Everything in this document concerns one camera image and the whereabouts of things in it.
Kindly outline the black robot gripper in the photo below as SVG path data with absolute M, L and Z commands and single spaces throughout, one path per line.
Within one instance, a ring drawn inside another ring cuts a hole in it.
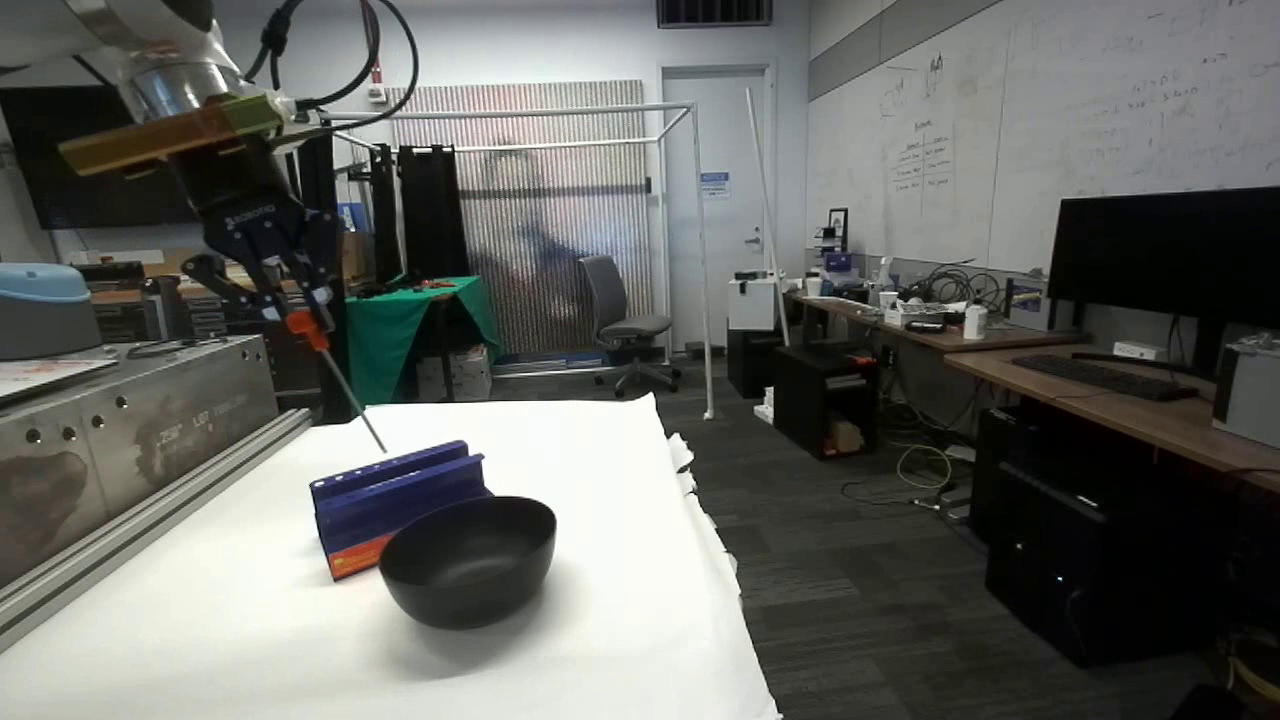
M 204 227 L 179 263 L 189 280 L 258 321 L 329 315 L 334 271 L 315 260 L 329 218 L 289 187 L 266 137 L 198 146 L 177 180 Z

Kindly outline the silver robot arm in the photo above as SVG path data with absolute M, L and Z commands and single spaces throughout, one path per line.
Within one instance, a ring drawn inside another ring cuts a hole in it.
M 71 21 L 116 59 L 116 91 L 134 121 L 63 138 L 75 177 L 165 163 L 204 222 L 204 245 L 238 260 L 251 285 L 189 275 L 266 321 L 321 321 L 334 301 L 313 260 L 325 215 L 277 163 L 277 138 L 297 121 L 289 96 L 258 89 L 225 50 L 214 0 L 69 0 Z

